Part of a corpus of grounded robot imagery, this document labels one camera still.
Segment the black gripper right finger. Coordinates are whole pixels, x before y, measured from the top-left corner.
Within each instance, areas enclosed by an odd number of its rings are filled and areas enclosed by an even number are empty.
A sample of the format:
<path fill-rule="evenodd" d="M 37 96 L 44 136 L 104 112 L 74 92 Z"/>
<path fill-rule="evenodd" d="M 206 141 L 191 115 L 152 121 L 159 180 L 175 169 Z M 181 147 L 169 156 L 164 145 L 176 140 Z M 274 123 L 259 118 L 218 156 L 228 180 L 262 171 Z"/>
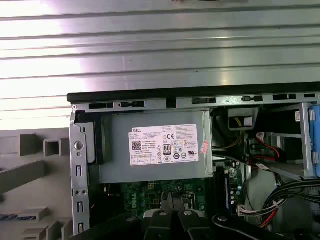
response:
<path fill-rule="evenodd" d="M 179 222 L 191 240 L 285 240 L 286 237 L 272 233 L 239 218 L 217 214 L 211 219 L 201 213 L 185 208 L 182 195 L 173 193 L 173 209 Z"/>

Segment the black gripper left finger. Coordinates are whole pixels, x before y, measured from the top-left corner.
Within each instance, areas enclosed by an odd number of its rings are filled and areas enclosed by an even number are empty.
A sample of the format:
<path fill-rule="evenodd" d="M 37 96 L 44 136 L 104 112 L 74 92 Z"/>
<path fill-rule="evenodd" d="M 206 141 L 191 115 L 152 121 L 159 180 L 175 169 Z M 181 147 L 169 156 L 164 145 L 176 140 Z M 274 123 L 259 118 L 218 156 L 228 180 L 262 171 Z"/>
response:
<path fill-rule="evenodd" d="M 71 236 L 70 240 L 167 240 L 171 237 L 173 193 L 163 192 L 161 208 L 148 210 L 140 219 L 123 213 L 88 230 Z"/>

